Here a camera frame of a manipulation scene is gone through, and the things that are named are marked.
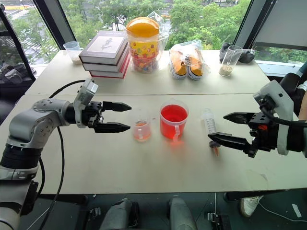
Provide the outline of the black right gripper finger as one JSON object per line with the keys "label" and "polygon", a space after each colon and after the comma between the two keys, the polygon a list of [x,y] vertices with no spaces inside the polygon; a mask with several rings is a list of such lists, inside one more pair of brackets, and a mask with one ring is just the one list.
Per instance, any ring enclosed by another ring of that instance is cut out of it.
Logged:
{"label": "black right gripper finger", "polygon": [[245,138],[235,137],[230,134],[217,132],[217,133],[208,134],[208,137],[212,141],[224,147],[236,150],[246,151],[249,150],[251,146]]}
{"label": "black right gripper finger", "polygon": [[252,119],[254,113],[251,112],[233,112],[223,116],[223,119],[234,122],[236,124],[247,125]]}

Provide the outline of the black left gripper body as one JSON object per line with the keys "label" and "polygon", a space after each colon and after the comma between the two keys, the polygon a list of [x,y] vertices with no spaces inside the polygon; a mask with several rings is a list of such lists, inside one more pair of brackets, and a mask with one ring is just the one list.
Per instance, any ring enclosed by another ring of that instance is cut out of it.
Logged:
{"label": "black left gripper body", "polygon": [[92,129],[102,128],[102,102],[91,101],[84,110],[82,110],[82,124]]}

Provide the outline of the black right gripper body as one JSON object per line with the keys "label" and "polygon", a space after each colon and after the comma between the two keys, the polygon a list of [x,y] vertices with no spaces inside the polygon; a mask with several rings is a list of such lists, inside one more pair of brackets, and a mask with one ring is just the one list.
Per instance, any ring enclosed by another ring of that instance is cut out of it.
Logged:
{"label": "black right gripper body", "polygon": [[254,158],[258,150],[270,152],[277,148],[279,124],[262,112],[247,113],[246,124],[250,128],[250,135],[254,138],[249,150],[244,151],[249,157]]}

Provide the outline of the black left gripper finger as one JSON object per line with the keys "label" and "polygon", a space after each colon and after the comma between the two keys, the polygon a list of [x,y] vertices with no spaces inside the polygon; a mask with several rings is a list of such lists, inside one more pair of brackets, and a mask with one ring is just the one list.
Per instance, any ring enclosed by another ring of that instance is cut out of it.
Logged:
{"label": "black left gripper finger", "polygon": [[97,123],[93,127],[95,133],[120,133],[130,129],[130,126],[116,123],[116,122],[107,122],[107,123]]}
{"label": "black left gripper finger", "polygon": [[125,103],[103,101],[102,109],[103,111],[110,110],[110,111],[115,111],[115,112],[124,112],[124,111],[131,110],[132,107]]}

